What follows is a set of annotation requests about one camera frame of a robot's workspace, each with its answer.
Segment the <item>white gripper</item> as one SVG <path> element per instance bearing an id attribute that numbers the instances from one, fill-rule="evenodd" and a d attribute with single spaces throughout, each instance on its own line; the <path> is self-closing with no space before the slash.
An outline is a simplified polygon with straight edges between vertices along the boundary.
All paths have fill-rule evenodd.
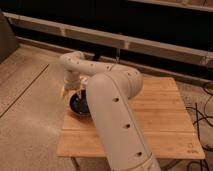
<path id="1" fill-rule="evenodd" d="M 87 85 L 86 80 L 80 80 L 80 81 L 73 81 L 73 82 L 64 82 L 64 86 L 62 87 L 61 91 L 61 97 L 64 98 L 66 95 L 69 94 L 70 91 L 78 91 L 80 89 L 85 88 Z"/>

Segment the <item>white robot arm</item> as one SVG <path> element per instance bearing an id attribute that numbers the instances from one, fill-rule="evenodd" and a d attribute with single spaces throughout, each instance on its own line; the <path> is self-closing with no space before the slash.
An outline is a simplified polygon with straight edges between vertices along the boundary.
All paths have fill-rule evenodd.
<path id="1" fill-rule="evenodd" d="M 142 89 L 141 73 L 118 63 L 89 61 L 80 51 L 62 55 L 60 62 L 66 90 L 79 88 L 82 74 L 89 77 L 87 104 L 111 170 L 161 171 L 129 105 Z"/>

